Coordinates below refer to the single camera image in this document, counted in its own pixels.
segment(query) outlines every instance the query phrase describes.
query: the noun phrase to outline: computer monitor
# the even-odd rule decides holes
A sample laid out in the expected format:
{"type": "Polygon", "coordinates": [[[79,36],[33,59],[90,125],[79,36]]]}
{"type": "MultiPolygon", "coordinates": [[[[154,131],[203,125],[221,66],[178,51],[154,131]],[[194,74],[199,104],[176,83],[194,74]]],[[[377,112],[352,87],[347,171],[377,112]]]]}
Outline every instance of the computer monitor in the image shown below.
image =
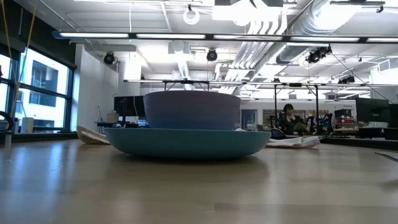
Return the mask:
{"type": "Polygon", "coordinates": [[[114,98],[113,110],[119,116],[140,116],[145,117],[144,97],[143,96],[116,96],[114,98]]]}
{"type": "Polygon", "coordinates": [[[356,117],[363,122],[385,122],[390,121],[388,100],[356,98],[356,117]]]}
{"type": "Polygon", "coordinates": [[[398,128],[398,105],[390,105],[390,128],[398,128]]]}

